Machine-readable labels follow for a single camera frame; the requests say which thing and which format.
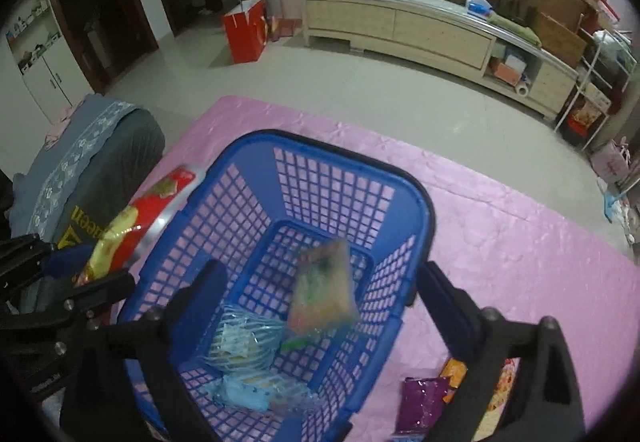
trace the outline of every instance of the pink tablecloth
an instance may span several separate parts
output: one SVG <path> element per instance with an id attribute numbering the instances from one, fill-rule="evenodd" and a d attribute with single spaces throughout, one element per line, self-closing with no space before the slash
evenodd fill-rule
<path id="1" fill-rule="evenodd" d="M 327 117 L 240 97 L 216 102 L 159 162 L 139 193 L 177 165 L 207 167 L 245 133 L 278 128 L 377 158 L 413 174 L 436 210 L 431 251 L 454 285 L 512 320 L 555 316 L 564 330 L 588 425 L 613 398 L 636 347 L 638 270 L 603 240 L 503 184 L 404 142 Z M 142 262 L 134 266 L 140 271 Z M 393 431 L 399 382 L 433 375 L 446 348 L 421 303 L 404 326 L 350 441 Z"/>

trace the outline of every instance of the tile floor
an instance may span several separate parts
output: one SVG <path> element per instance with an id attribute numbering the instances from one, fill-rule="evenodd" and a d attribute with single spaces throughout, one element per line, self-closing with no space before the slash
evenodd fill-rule
<path id="1" fill-rule="evenodd" d="M 631 257 L 602 214 L 587 161 L 534 112 L 472 83 L 335 40 L 270 44 L 233 65 L 224 31 L 203 19 L 144 58 L 108 95 L 147 107 L 171 146 L 217 99 L 247 96 L 359 124 L 436 152 L 516 188 Z"/>

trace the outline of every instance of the gift bag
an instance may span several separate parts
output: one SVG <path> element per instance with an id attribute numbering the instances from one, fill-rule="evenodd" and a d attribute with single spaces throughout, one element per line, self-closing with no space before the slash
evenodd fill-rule
<path id="1" fill-rule="evenodd" d="M 610 140 L 591 155 L 591 167 L 607 184 L 613 184 L 629 175 L 629 160 L 629 150 L 624 139 L 620 144 Z"/>

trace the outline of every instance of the orange box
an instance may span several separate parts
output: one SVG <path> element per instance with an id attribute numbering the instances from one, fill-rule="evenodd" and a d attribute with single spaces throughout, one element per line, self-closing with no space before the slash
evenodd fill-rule
<path id="1" fill-rule="evenodd" d="M 489 60 L 489 71 L 494 77 L 497 77 L 511 86 L 517 85 L 521 77 L 517 70 L 508 67 L 497 57 L 492 57 Z"/>

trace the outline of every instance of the blue plastic basket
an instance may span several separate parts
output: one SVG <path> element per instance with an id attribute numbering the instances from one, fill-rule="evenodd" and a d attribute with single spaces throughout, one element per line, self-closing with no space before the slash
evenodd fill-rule
<path id="1" fill-rule="evenodd" d="M 321 410 L 302 420 L 282 419 L 207 400 L 201 386 L 218 375 L 197 357 L 209 353 L 221 303 L 204 336 L 196 327 L 180 332 L 185 344 L 196 348 L 189 348 L 193 354 L 178 366 L 185 387 L 225 441 L 339 440 L 394 344 L 433 231 L 431 201 L 407 173 L 289 133 L 251 133 L 222 152 L 169 223 L 118 320 L 135 320 L 150 307 L 165 306 L 209 258 L 227 269 L 223 302 L 285 320 L 298 249 L 346 238 L 361 321 L 305 348 L 281 351 L 273 362 L 276 371 L 317 391 L 325 399 Z M 140 368 L 132 363 L 129 373 L 143 414 L 164 429 Z"/>

